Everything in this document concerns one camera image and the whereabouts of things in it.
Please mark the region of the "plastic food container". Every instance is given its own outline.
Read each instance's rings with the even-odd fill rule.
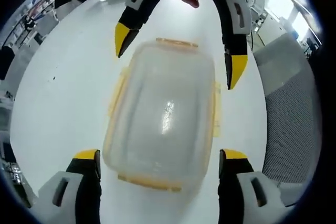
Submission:
[[[200,185],[212,147],[215,69],[196,44],[156,39],[135,51],[112,106],[103,160],[159,190]]]

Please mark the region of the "white table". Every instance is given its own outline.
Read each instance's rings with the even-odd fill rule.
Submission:
[[[180,0],[161,0],[120,60],[114,59],[114,28],[123,0],[88,0],[50,33],[30,62],[14,103],[11,142],[18,163],[37,193],[75,153],[102,149],[108,107],[122,67],[135,47],[156,37],[196,42],[211,54],[222,84],[222,133],[213,140],[208,173],[190,207],[181,195],[117,180],[101,163],[101,223],[218,223],[218,162],[221,148],[246,153],[255,170],[264,163],[266,105],[261,78],[249,50],[244,74],[226,88],[219,16],[212,0],[193,9]]]

